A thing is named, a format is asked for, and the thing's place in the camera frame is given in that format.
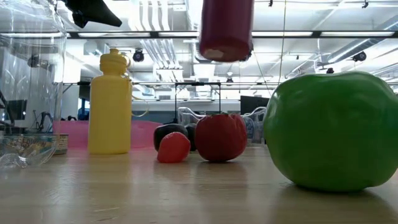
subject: air duct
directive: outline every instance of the air duct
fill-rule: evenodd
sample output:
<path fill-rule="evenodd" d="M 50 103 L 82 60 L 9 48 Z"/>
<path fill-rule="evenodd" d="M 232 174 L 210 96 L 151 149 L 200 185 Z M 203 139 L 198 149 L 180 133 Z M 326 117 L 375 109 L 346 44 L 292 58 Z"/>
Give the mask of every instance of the air duct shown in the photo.
<path fill-rule="evenodd" d="M 377 26 L 375 28 L 375 30 L 391 30 L 391 31 L 398 30 L 398 16 L 394 16 L 394 17 L 390 18 L 386 22 Z M 383 40 L 385 40 L 385 39 L 370 38 L 370 39 L 366 39 L 366 40 L 361 40 L 361 39 L 354 40 L 351 43 L 349 43 L 348 45 L 337 50 L 336 52 L 328 55 L 326 58 L 323 57 L 322 59 L 325 59 L 325 62 L 318 62 L 317 66 L 324 66 L 324 65 L 330 65 L 333 63 L 338 63 L 342 60 L 350 58 L 350 57 L 382 42 Z M 307 71 L 310 67 L 313 66 L 312 60 L 315 60 L 315 59 L 316 59 L 316 57 L 310 58 L 309 60 L 307 60 L 306 62 L 301 64 L 301 66 L 293 69 L 287 76 L 293 74 L 296 71 L 302 71 L 302 72 Z"/>

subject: wooden table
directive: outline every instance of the wooden table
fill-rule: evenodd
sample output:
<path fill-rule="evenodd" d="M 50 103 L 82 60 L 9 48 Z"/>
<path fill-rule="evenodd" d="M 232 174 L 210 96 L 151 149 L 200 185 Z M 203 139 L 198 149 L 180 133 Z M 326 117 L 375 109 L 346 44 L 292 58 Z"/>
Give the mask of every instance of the wooden table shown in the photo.
<path fill-rule="evenodd" d="M 356 194 L 314 193 L 296 188 L 255 147 L 225 164 L 196 153 L 159 164 L 152 149 L 70 150 L 41 167 L 0 174 L 1 224 L 398 223 L 397 175 Z"/>

